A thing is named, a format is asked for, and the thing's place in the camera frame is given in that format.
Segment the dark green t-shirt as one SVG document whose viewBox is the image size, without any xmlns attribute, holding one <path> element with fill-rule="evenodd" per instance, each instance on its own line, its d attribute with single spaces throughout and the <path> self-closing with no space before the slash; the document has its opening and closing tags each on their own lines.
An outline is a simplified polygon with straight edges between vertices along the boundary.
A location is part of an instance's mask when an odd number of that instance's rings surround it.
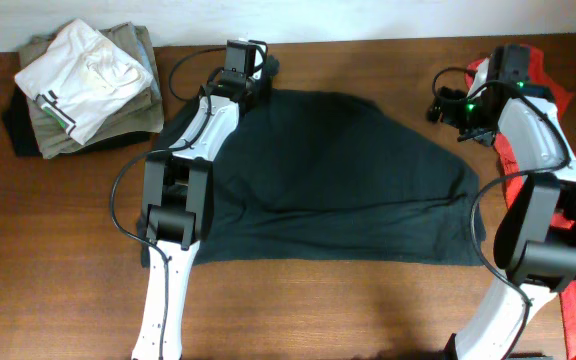
<svg viewBox="0 0 576 360">
<path fill-rule="evenodd" d="M 197 264 L 259 259 L 475 266 L 477 174 L 349 94 L 275 89 L 213 163 Z"/>
</svg>

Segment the red t-shirt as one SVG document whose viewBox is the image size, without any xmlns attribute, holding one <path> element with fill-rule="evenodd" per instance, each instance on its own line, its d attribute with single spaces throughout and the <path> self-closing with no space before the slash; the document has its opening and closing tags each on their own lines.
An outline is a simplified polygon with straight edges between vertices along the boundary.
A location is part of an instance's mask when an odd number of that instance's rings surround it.
<svg viewBox="0 0 576 360">
<path fill-rule="evenodd" d="M 503 83 L 515 83 L 525 81 L 529 84 L 547 87 L 555 98 L 558 105 L 556 84 L 546 83 L 543 80 L 543 53 L 530 46 L 506 45 L 497 48 L 490 57 L 483 60 L 475 74 L 472 76 L 472 83 L 469 92 L 473 88 L 480 87 L 484 83 L 498 80 Z M 501 135 L 506 144 L 506 150 L 500 154 L 503 163 L 509 164 L 510 169 L 506 170 L 504 176 L 518 171 L 519 166 L 515 160 L 511 146 L 507 139 Z M 506 185 L 506 201 L 508 208 L 518 196 L 522 183 L 517 179 L 510 179 L 502 182 Z M 561 298 L 566 345 L 576 358 L 576 282 L 571 283 L 562 293 Z"/>
</svg>

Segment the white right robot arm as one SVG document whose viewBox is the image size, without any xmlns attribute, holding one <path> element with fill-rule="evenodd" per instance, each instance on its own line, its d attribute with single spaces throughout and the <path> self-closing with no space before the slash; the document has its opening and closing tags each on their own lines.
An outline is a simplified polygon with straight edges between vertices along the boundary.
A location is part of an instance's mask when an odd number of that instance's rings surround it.
<svg viewBox="0 0 576 360">
<path fill-rule="evenodd" d="M 508 359 L 536 313 L 576 282 L 576 157 L 558 121 L 552 92 L 525 81 L 492 80 L 470 93 L 446 87 L 429 111 L 462 140 L 503 135 L 518 171 L 491 181 L 521 181 L 500 223 L 493 274 L 475 315 L 451 335 L 446 359 Z"/>
</svg>

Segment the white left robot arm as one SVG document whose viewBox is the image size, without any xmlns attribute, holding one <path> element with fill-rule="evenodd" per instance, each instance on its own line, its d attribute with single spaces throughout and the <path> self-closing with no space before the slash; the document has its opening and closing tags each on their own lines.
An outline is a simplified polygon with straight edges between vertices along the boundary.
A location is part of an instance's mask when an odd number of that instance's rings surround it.
<svg viewBox="0 0 576 360">
<path fill-rule="evenodd" d="M 147 242 L 149 279 L 132 358 L 181 358 L 190 273 L 214 211 L 213 162 L 243 116 L 268 97 L 278 72 L 264 65 L 238 81 L 236 71 L 216 69 L 146 156 L 138 233 Z"/>
</svg>

